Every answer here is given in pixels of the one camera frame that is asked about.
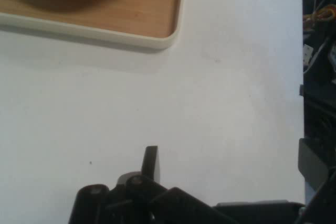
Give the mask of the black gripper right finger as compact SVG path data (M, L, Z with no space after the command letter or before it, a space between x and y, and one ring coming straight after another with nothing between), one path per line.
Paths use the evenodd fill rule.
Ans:
M299 140L298 169L314 194L296 223L335 223L335 163L312 139Z

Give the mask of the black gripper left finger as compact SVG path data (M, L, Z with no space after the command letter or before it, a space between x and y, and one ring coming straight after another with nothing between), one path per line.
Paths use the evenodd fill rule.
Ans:
M148 146L139 172L119 177L113 189L88 185L76 195L69 223L217 223L215 208L178 188L159 184L157 146Z

